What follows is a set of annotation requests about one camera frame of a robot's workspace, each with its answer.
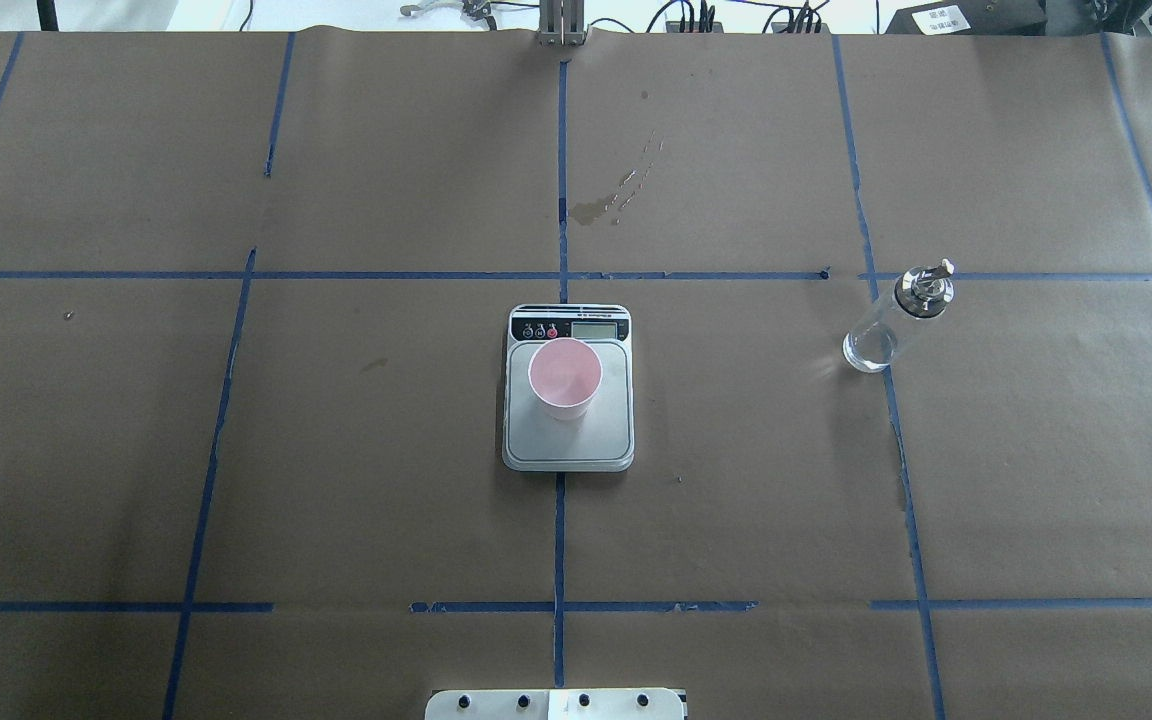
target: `clear glass bottle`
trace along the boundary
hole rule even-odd
[[[862,373],[881,373],[954,300],[954,263],[910,268],[881,293],[842,340],[842,356]]]

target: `scale weighing platform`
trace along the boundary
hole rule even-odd
[[[503,433],[510,469],[544,473],[617,473],[634,462],[634,353],[630,311],[620,305],[520,305],[503,349]],[[526,381],[526,364],[553,338],[589,342],[602,384],[584,416],[551,418]]]

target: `pink paper cup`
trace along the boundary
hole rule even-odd
[[[602,361],[593,347],[575,338],[556,338],[536,350],[526,364],[526,381],[546,414],[575,420],[589,410],[602,384]]]

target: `black cable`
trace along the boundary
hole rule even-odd
[[[645,29],[645,31],[643,31],[643,32],[652,32],[652,28],[655,26],[655,22],[660,18],[660,15],[664,15],[664,13],[669,9],[669,5],[674,5],[674,3],[683,3],[683,5],[685,5],[687,6],[687,16],[689,18],[691,18],[691,22],[696,22],[696,6],[691,5],[690,0],[669,0],[668,3],[660,5],[660,9],[657,10],[657,14],[652,15],[652,22],[647,23],[647,29]],[[684,21],[683,20],[679,20],[679,29],[680,29],[680,31],[682,29],[682,23],[684,23]]]
[[[247,29],[247,23],[252,22],[252,13],[256,13],[256,0],[247,0],[247,17],[243,18],[243,23],[238,26],[238,32]]]
[[[38,0],[38,29],[44,31],[59,31],[56,23],[56,0]]]
[[[622,23],[621,20],[617,20],[617,18],[597,18],[597,20],[590,20],[589,25],[590,26],[594,26],[594,24],[598,24],[598,23],[616,23],[619,26],[622,26],[622,28],[627,29],[627,31],[634,32],[634,28],[628,26],[626,23]]]
[[[758,3],[758,1],[755,0],[732,0],[732,2],[741,5],[758,5],[759,8],[788,8],[788,5],[785,3]]]
[[[790,6],[786,6],[786,5],[778,5],[776,8],[774,10],[772,10],[772,14],[767,15],[767,22],[763,23],[763,29],[760,29],[760,31],[758,31],[758,32],[760,32],[760,33],[767,32],[767,28],[772,26],[772,20],[776,18],[776,15],[781,10],[788,10],[790,13],[790,22],[794,22],[794,8],[790,8]]]

